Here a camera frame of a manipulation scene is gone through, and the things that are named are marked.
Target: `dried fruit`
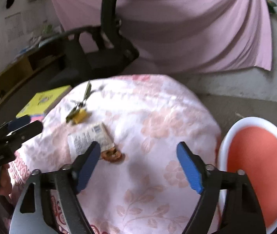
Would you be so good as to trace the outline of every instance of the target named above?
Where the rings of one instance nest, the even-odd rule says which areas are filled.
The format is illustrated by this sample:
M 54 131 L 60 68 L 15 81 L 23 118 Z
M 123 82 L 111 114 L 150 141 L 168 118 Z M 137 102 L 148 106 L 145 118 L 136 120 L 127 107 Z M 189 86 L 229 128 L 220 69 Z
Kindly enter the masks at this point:
M 102 159 L 108 162 L 118 162 L 121 161 L 123 158 L 123 154 L 117 150 L 116 148 L 111 148 L 109 150 L 105 150 L 101 153 Z

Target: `black office chair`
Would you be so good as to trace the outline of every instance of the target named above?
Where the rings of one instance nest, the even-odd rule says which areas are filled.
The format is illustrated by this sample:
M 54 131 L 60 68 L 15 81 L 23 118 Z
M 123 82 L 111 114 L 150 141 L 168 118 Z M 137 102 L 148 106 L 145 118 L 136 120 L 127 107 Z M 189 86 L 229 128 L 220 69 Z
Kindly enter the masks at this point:
M 63 39 L 62 45 L 66 55 L 65 68 L 49 83 L 53 89 L 65 85 L 72 87 L 98 78 L 107 78 L 121 73 L 132 61 L 139 57 L 138 50 L 119 33 L 120 20 L 116 18 L 117 0 L 102 0 L 101 25 L 84 26 L 52 36 L 42 41 L 39 47 L 55 40 Z M 96 42 L 98 51 L 84 53 L 80 42 L 80 34 L 90 33 Z M 106 35 L 113 48 L 105 47 L 102 33 Z

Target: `pink curtain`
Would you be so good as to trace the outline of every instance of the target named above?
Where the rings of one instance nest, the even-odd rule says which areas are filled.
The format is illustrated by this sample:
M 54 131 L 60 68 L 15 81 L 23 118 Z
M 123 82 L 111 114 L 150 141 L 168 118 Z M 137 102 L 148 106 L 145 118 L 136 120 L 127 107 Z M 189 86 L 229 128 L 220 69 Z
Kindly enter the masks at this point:
M 101 0 L 52 0 L 65 30 L 100 23 Z M 125 73 L 271 70 L 266 0 L 118 0 L 122 34 L 140 57 Z M 81 36 L 85 51 L 96 49 Z

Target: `pink floral bedsheet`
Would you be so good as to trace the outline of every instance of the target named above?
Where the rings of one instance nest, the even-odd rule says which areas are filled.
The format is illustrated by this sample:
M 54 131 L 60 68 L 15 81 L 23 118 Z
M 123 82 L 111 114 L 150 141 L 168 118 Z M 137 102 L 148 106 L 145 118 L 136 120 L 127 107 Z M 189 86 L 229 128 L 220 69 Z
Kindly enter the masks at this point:
M 168 76 L 134 75 L 92 81 L 87 100 L 92 115 L 79 125 L 65 117 L 80 101 L 86 83 L 75 87 L 44 119 L 43 132 L 27 141 L 10 164 L 12 200 L 34 169 L 58 170 L 71 163 L 67 135 L 104 122 L 121 163 L 99 160 L 77 197 L 95 234 L 181 233 L 198 202 L 177 160 L 175 149 L 185 141 L 206 163 L 215 164 L 220 128 L 199 99 Z M 55 191 L 52 203 L 59 230 L 68 229 Z M 210 231 L 216 231 L 216 212 Z

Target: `metal screw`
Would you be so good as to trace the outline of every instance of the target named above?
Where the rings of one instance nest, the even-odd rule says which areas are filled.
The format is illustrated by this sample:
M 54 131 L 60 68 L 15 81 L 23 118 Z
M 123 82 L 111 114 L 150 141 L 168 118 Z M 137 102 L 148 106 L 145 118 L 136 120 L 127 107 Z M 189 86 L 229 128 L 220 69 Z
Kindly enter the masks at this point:
M 132 55 L 132 52 L 129 50 L 129 49 L 127 49 L 127 50 L 125 50 L 124 51 L 124 55 L 125 55 L 125 57 L 127 57 L 129 60 L 133 60 L 133 55 Z
M 65 165 L 63 165 L 61 167 L 62 170 L 69 170 L 71 168 L 71 164 L 70 163 L 66 163 Z
M 40 173 L 41 173 L 41 171 L 39 169 L 35 169 L 32 171 L 31 175 L 38 175 Z
M 73 178 L 74 180 L 76 180 L 76 179 L 78 178 L 78 175 L 77 175 L 77 173 L 76 173 L 75 171 L 72 171 L 72 172 L 71 172 L 71 176 L 72 176 L 72 178 Z
M 116 27 L 120 27 L 121 23 L 121 19 L 116 19 Z
M 207 164 L 206 165 L 206 170 L 213 171 L 214 170 L 214 166 L 212 164 Z
M 238 175 L 245 175 L 245 171 L 244 170 L 238 170 L 237 173 L 238 173 Z

